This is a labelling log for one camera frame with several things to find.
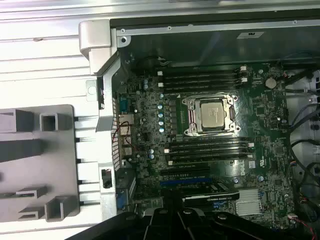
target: heatsink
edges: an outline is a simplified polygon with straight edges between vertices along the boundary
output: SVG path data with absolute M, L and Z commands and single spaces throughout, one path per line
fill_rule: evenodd
M 262 214 L 258 189 L 239 190 L 240 197 L 235 203 L 235 210 L 239 216 Z

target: gray plastic part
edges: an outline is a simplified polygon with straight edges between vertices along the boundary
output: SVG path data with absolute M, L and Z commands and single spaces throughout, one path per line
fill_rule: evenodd
M 73 107 L 49 105 L 19 110 L 34 114 L 33 131 L 0 133 L 0 141 L 37 139 L 43 141 L 44 152 L 41 155 L 0 162 L 0 223 L 18 221 L 22 216 L 21 210 L 31 207 L 45 208 L 45 204 L 56 196 L 74 196 L 76 201 L 72 201 L 72 207 L 64 207 L 62 216 L 76 216 L 80 212 L 80 201 Z M 54 116 L 62 116 L 67 130 L 40 130 L 40 115 L 52 113 Z M 29 217 L 23 220 L 33 219 L 33 216 Z
M 34 114 L 18 109 L 0 110 L 0 133 L 32 132 Z
M 39 156 L 44 152 L 40 139 L 0 141 L 0 163 Z
M 38 220 L 45 215 L 44 207 L 26 207 L 19 212 L 21 216 L 18 221 Z
M 40 131 L 54 132 L 64 131 L 72 128 L 68 116 L 60 113 L 41 113 L 40 114 Z
M 65 219 L 78 206 L 74 196 L 56 196 L 44 206 L 45 220 L 58 222 Z
M 48 189 L 43 187 L 28 187 L 20 191 L 17 191 L 16 195 L 33 195 L 34 198 L 38 199 L 41 196 L 45 195 L 48 192 Z

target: ram slot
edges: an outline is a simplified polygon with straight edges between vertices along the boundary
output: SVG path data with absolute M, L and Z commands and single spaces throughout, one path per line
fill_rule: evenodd
M 246 138 L 169 143 L 167 147 L 166 160 L 169 165 L 238 160 L 248 157 Z
M 163 77 L 164 93 L 207 92 L 212 90 L 232 90 L 242 85 L 236 71 L 205 72 Z

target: capacitor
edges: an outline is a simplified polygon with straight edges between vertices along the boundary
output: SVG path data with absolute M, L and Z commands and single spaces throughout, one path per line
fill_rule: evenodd
M 268 88 L 268 89 L 274 89 L 277 86 L 277 81 L 273 78 L 273 77 L 269 77 L 264 85 Z
M 257 176 L 256 179 L 257 179 L 258 182 L 260 182 L 260 183 L 265 180 L 264 176 L 261 176 L 261 175 Z

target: blue pcie slot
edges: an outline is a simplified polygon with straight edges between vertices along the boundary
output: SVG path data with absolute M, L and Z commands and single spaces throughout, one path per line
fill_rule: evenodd
M 168 180 L 160 181 L 160 186 L 177 185 L 177 184 L 196 184 L 196 183 L 211 183 L 212 178 L 201 177 L 201 178 L 190 178 L 183 180 Z

